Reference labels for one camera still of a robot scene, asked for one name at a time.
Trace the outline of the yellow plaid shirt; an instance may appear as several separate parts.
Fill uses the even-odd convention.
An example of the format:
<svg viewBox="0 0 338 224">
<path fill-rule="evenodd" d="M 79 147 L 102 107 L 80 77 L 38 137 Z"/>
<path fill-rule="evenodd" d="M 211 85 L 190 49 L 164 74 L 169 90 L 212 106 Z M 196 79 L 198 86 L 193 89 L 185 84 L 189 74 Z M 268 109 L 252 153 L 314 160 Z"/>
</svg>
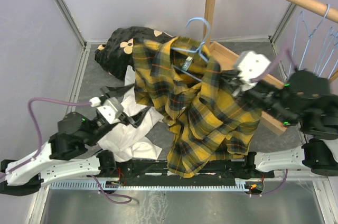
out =
<svg viewBox="0 0 338 224">
<path fill-rule="evenodd" d="M 154 107 L 174 134 L 170 172 L 191 178 L 209 161 L 242 158 L 261 110 L 233 99 L 221 67 L 200 42 L 175 37 L 166 43 L 134 40 L 136 102 Z"/>
</svg>

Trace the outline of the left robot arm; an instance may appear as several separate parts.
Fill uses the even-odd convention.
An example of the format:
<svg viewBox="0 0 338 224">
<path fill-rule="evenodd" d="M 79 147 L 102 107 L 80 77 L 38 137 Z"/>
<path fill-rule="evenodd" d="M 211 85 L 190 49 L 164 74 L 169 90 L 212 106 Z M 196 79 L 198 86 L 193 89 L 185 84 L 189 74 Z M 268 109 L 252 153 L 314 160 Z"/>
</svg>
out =
<svg viewBox="0 0 338 224">
<path fill-rule="evenodd" d="M 82 103 L 50 98 L 30 99 L 28 109 L 35 125 L 37 121 L 32 103 L 37 100 L 66 106 L 90 106 L 96 110 L 96 116 L 89 119 L 75 111 L 66 114 L 58 122 L 58 131 L 47 142 L 42 141 L 42 134 L 37 131 L 39 146 L 36 151 L 17 161 L 1 161 L 1 194 L 26 196 L 60 180 L 77 176 L 114 175 L 117 164 L 112 152 L 104 150 L 84 159 L 80 159 L 80 156 L 118 124 L 131 125 L 134 128 L 141 125 L 150 107 L 146 106 L 130 116 L 124 112 L 117 99 L 132 87 L 133 85 L 102 87 L 101 96 Z"/>
</svg>

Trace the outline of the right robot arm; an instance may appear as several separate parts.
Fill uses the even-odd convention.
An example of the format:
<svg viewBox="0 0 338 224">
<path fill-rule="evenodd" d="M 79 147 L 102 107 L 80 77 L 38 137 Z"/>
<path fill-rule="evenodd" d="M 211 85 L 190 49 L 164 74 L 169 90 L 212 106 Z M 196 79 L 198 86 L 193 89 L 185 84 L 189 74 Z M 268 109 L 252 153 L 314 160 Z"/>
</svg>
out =
<svg viewBox="0 0 338 224">
<path fill-rule="evenodd" d="M 235 96 L 260 108 L 284 127 L 299 125 L 312 138 L 301 146 L 278 152 L 249 152 L 243 173 L 254 177 L 279 169 L 308 169 L 321 176 L 337 176 L 337 95 L 330 82 L 307 70 L 294 72 L 281 87 L 264 80 Z"/>
</svg>

